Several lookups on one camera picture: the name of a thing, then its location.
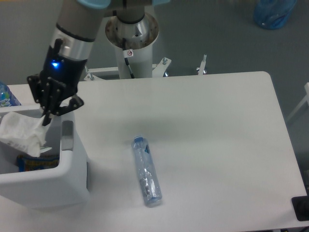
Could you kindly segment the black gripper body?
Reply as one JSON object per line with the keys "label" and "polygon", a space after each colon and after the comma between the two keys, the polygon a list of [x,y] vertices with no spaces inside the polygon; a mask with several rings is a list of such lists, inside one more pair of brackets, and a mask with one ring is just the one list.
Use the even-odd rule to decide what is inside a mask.
{"label": "black gripper body", "polygon": [[54,54],[52,47],[48,48],[43,70],[40,72],[41,86],[46,86],[48,78],[61,84],[60,101],[77,93],[77,85],[87,60],[72,60]]}

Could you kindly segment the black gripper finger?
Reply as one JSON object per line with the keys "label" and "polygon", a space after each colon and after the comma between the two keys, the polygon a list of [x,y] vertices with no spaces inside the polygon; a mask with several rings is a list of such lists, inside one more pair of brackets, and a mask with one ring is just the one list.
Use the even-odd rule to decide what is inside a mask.
{"label": "black gripper finger", "polygon": [[52,116],[60,115],[66,84],[52,77],[42,81],[38,74],[28,76],[27,82],[34,101],[39,103],[42,109],[42,125],[47,126],[50,124]]}
{"label": "black gripper finger", "polygon": [[62,116],[64,114],[77,110],[83,105],[84,105],[84,101],[77,95],[73,95],[67,105],[63,102],[56,105],[56,107],[52,110],[51,114],[55,116]]}

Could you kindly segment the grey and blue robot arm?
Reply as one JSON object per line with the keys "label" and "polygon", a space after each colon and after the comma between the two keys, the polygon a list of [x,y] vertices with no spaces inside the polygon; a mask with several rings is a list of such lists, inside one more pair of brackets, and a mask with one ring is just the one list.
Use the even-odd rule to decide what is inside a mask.
{"label": "grey and blue robot arm", "polygon": [[141,58],[136,53],[149,48],[158,37],[158,24],[145,7],[159,4],[158,0],[63,1],[43,69],[27,78],[32,96],[42,108],[43,126],[52,117],[83,105],[77,86],[105,17],[109,18],[106,36],[120,49],[120,77],[152,75],[152,56]]}

